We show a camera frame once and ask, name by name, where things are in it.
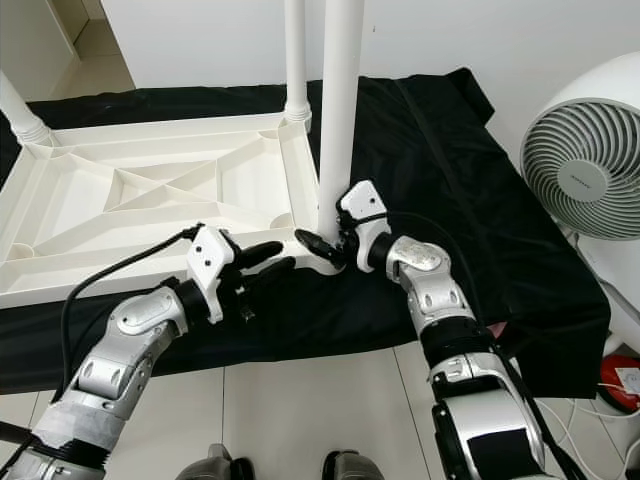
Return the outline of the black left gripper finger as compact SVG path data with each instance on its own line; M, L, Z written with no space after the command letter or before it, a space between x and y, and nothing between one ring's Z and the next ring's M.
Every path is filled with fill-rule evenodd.
M283 257L283 259L271 262L256 274L248 276L248 292L264 292L270 284L278 282L282 276L292 273L294 269L296 269L296 257Z
M283 251L283 243L280 241L268 241L260 244L253 244L250 247L238 248L237 268L253 269Z

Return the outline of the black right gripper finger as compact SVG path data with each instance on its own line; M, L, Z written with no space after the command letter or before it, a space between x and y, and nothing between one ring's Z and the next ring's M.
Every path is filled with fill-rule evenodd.
M344 255L337 244L326 241L319 233L311 232L306 229L294 230L294 238L302 244L303 247L315 256L328 261L333 268L343 268Z

